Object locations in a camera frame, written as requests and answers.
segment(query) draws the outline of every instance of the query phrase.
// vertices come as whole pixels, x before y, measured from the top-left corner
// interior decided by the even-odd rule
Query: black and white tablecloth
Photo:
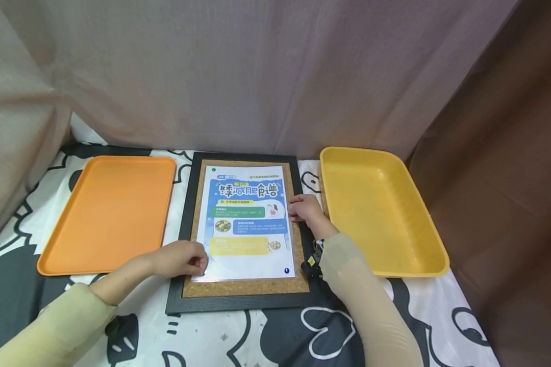
[[[97,155],[153,155],[178,164],[164,244],[178,239],[192,151],[76,144],[63,148],[0,235],[0,347],[76,282],[42,277],[36,262],[86,162]],[[299,161],[304,193],[320,197],[317,160]],[[169,282],[151,278],[118,307],[79,366],[360,366],[363,348],[342,304],[304,309],[164,313]],[[451,271],[433,279],[387,279],[384,287],[421,348],[425,366],[498,366]]]

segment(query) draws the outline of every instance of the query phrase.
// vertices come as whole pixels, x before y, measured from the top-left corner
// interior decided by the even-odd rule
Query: sleeve
[[[0,348],[0,366],[72,366],[95,345],[115,311],[76,283]]]
[[[338,233],[325,240],[320,267],[353,317],[366,366],[422,367],[414,336],[349,236]]]

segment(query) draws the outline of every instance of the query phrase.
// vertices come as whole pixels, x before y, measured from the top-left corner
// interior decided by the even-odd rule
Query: left hand
[[[175,241],[144,256],[151,262],[153,274],[166,278],[202,276],[208,266],[204,246],[193,241]]]

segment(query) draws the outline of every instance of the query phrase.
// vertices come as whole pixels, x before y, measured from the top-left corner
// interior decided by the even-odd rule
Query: poster
[[[282,166],[206,166],[197,240],[209,265],[194,282],[293,278]]]

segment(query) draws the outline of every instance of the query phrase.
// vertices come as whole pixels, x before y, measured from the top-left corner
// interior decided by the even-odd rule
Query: orange tray
[[[440,277],[449,257],[400,158],[386,151],[322,150],[323,198],[334,225],[383,277]]]
[[[42,275],[109,273],[159,248],[176,163],[102,155],[84,168],[39,261]]]

